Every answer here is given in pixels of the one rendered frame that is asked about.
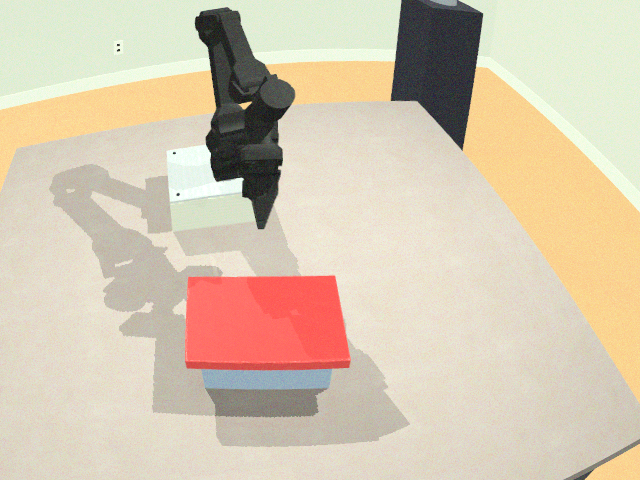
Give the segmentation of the red lid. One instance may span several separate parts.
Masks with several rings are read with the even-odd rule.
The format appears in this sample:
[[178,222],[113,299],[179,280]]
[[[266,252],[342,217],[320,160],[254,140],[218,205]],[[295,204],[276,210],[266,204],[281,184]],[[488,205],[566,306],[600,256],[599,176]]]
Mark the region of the red lid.
[[187,368],[349,368],[335,276],[188,277],[187,289]]

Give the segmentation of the light blue open box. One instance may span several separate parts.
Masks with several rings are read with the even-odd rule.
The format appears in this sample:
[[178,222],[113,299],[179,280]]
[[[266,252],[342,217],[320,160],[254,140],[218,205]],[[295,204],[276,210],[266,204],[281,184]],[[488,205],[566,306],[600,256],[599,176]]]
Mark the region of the light blue open box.
[[216,370],[202,369],[205,388],[305,389],[329,388],[332,369],[313,370]]

